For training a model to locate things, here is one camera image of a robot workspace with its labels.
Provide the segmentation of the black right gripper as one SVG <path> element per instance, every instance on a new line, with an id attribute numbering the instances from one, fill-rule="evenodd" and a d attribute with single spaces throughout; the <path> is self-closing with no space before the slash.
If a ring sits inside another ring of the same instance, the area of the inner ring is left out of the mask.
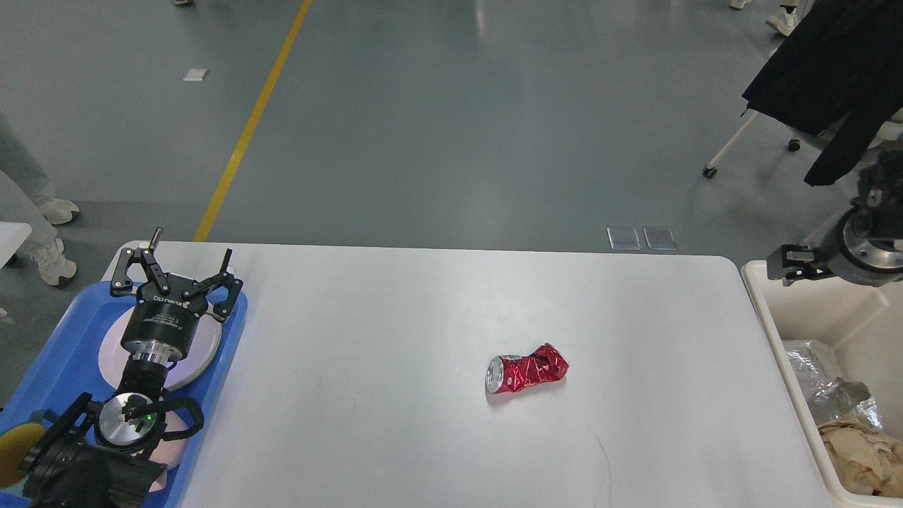
<path id="1" fill-rule="evenodd" d="M 902 254 L 895 242 L 857 236 L 852 223 L 852 211 L 829 216 L 819 228 L 818 252 L 799 244 L 776 248 L 767 258 L 767 278 L 785 287 L 832 277 L 871 287 L 900 282 Z"/>

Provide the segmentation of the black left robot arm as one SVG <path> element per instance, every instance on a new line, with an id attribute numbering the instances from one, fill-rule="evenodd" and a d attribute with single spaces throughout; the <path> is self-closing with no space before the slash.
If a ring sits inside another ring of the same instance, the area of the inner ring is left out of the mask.
<path id="1" fill-rule="evenodd" d="M 28 507 L 171 507 L 199 451 L 248 302 L 230 252 L 196 280 L 123 247 L 81 291 L 2 415 L 2 486 Z"/>

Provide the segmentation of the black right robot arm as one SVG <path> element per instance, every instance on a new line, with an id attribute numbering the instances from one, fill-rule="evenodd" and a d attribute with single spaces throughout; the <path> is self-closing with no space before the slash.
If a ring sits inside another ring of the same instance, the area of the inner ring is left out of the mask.
<path id="1" fill-rule="evenodd" d="M 858 173 L 856 195 L 796 244 L 765 261 L 765 275 L 784 286 L 800 280 L 845 280 L 881 287 L 902 277 L 901 141 L 870 150 Z"/>

